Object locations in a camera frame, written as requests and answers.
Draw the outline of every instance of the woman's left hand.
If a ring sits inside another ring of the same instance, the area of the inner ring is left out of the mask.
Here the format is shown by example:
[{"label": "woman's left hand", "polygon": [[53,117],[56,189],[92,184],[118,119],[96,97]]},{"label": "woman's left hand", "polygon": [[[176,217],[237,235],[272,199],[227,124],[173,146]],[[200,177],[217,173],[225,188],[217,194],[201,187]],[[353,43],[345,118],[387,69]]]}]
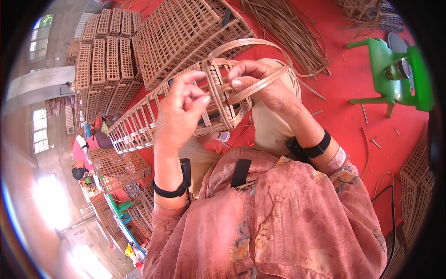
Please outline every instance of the woman's left hand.
[{"label": "woman's left hand", "polygon": [[164,156],[178,156],[179,149],[192,136],[201,114],[211,100],[193,84],[205,76],[205,72],[190,71],[173,80],[168,96],[160,104],[155,152]]}]

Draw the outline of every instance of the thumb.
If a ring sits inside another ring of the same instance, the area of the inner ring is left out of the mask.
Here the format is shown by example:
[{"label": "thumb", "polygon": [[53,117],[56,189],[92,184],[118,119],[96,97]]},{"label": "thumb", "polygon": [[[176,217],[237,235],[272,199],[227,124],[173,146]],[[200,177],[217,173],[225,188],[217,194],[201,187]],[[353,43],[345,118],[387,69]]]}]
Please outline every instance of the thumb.
[{"label": "thumb", "polygon": [[242,77],[233,79],[231,82],[231,86],[232,86],[232,88],[234,88],[234,90],[240,92],[240,91],[250,87],[251,85],[255,84],[258,81],[259,81],[259,79],[255,79],[251,76],[242,76]]},{"label": "thumb", "polygon": [[201,114],[205,111],[207,105],[209,105],[210,101],[210,96],[201,96],[195,99],[192,103],[192,107],[187,113],[193,118],[194,121],[198,121],[198,119],[201,117]]}]

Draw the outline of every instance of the pink floral blouse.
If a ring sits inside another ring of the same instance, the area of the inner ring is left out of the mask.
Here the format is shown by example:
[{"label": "pink floral blouse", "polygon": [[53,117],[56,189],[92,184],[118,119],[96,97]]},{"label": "pink floral blouse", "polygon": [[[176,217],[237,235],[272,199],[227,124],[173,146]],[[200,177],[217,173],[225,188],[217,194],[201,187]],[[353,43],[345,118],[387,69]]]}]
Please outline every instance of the pink floral blouse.
[{"label": "pink floral blouse", "polygon": [[[247,181],[231,188],[239,158]],[[378,278],[386,243],[358,170],[339,148],[319,171],[249,147],[206,174],[200,199],[155,205],[143,278]]]}]

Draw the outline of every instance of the black wristband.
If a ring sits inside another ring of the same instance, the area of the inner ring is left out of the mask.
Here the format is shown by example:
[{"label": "black wristband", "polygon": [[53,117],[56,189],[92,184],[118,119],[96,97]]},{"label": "black wristband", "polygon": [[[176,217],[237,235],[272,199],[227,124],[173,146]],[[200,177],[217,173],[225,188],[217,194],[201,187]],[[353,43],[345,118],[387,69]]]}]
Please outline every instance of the black wristband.
[{"label": "black wristband", "polygon": [[316,158],[317,156],[324,154],[325,149],[327,149],[328,145],[330,144],[331,136],[327,130],[324,129],[324,131],[324,138],[318,145],[315,147],[304,148],[304,153],[308,156],[308,158]]},{"label": "black wristband", "polygon": [[181,182],[180,187],[178,187],[178,189],[176,191],[173,192],[169,192],[163,189],[160,189],[156,183],[155,183],[155,179],[152,180],[152,187],[155,190],[155,193],[157,193],[158,195],[165,197],[165,198],[176,198],[176,197],[180,197],[184,194],[184,192],[186,192],[187,186],[186,186],[186,182],[184,181],[183,178],[183,182]]}]

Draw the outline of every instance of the fingernail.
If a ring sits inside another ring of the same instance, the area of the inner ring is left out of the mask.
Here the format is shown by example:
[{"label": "fingernail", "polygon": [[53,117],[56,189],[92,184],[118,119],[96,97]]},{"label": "fingernail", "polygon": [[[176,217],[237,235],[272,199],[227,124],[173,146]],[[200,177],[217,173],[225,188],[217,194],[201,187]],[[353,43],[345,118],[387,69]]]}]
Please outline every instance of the fingernail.
[{"label": "fingernail", "polygon": [[210,96],[206,96],[206,97],[204,97],[203,103],[204,103],[205,106],[207,106],[210,101],[211,101],[211,97]]},{"label": "fingernail", "polygon": [[240,85],[242,85],[242,83],[238,79],[232,81],[232,87],[240,87]]}]

